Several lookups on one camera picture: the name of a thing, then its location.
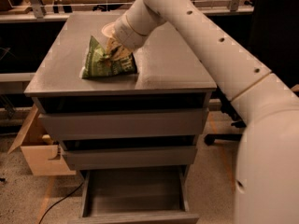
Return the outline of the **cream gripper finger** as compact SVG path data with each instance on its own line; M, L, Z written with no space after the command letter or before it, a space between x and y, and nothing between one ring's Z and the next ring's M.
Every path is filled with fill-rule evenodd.
M121 44L114 38L110 37L107 40L107 45L106 45L106 54L108 55L113 55L114 53L117 52L119 46Z
M128 59L132 55L132 52L123 45L118 45L113 49L113 60L124 60Z

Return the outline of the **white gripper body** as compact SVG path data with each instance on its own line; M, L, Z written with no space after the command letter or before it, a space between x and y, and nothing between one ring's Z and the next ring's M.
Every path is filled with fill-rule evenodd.
M132 28L126 15L115 20L112 37L129 50L141 48L148 39L148 35L142 35Z

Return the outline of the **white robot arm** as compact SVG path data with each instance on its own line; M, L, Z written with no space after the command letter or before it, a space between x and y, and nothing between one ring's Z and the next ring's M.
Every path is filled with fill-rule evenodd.
M191 0L135 0L112 36L135 50L165 22L246 124L236 159L234 224L299 224L299 98Z

